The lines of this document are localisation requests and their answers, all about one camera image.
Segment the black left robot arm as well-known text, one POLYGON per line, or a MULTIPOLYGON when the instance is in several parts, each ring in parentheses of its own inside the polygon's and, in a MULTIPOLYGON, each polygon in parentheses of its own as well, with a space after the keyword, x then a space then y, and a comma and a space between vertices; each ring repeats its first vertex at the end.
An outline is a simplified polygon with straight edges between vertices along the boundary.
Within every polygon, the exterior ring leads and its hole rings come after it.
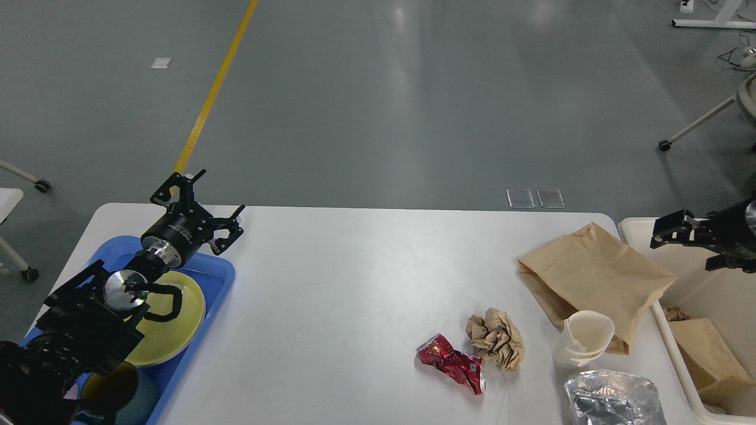
POLYGON ((96 259, 44 301, 40 333, 26 345, 2 341, 2 419, 10 424, 70 424, 86 399, 67 399, 85 373, 108 375, 144 340, 142 321, 170 323, 182 312, 183 291, 160 283, 208 245, 219 256, 243 234, 239 215, 215 216, 196 200, 206 173, 173 172, 149 198, 165 212, 141 235, 140 250, 119 270, 96 259))

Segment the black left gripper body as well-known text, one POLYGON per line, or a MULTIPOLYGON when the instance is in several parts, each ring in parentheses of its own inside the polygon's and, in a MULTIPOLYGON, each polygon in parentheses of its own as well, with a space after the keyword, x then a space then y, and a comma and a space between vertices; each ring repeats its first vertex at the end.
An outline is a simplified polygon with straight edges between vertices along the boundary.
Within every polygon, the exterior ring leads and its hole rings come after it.
POLYGON ((165 268, 181 268, 213 239, 213 220, 200 204, 168 204, 167 212, 141 236, 141 257, 165 268))

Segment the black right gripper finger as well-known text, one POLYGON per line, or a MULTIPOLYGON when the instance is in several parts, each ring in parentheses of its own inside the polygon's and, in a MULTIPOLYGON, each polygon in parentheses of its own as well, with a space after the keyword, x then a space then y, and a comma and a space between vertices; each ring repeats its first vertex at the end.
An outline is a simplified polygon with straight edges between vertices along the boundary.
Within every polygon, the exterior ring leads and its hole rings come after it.
POLYGON ((729 254, 718 254, 707 259, 705 270, 740 269, 744 273, 755 273, 755 259, 739 259, 729 254))
POLYGON ((686 247, 714 249, 716 237, 707 227, 709 218, 696 218, 689 210, 656 218, 651 231, 650 248, 657 249, 668 244, 686 247))

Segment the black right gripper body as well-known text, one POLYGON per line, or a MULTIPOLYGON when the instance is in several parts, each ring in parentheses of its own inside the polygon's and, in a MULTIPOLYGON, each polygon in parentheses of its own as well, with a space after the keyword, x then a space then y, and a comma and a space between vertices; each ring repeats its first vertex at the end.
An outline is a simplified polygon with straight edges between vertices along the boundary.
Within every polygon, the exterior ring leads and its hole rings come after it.
POLYGON ((755 201, 745 200, 706 220, 716 250, 736 259, 755 258, 755 201))

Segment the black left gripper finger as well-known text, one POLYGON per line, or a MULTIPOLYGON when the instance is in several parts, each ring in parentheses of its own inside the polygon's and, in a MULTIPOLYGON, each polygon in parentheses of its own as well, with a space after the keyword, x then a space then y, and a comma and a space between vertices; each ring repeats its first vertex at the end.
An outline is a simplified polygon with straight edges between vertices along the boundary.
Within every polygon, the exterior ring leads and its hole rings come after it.
POLYGON ((195 199, 194 184, 206 173, 201 169, 197 175, 181 175, 173 172, 149 198, 149 202, 161 205, 170 216, 208 216, 208 211, 195 199))
POLYGON ((206 220, 206 228, 210 229, 210 238, 206 243, 210 245, 214 255, 221 256, 244 233, 239 223, 239 215, 245 208, 246 205, 241 204, 229 217, 211 216, 206 220))

